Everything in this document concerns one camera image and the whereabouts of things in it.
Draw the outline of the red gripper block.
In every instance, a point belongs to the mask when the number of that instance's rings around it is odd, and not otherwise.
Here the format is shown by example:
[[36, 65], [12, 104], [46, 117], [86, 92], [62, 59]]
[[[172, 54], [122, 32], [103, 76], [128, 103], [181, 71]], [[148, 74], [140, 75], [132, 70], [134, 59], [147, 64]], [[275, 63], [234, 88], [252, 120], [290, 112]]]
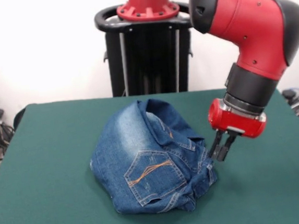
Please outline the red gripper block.
[[236, 132], [243, 137], [258, 137], [266, 127], [267, 117], [264, 112], [257, 116], [240, 112], [226, 105], [223, 99], [215, 98], [209, 108], [208, 122], [213, 129], [217, 129], [209, 157], [212, 159], [218, 157], [218, 161], [224, 161], [237, 135], [229, 135], [224, 145], [220, 147], [222, 131]]

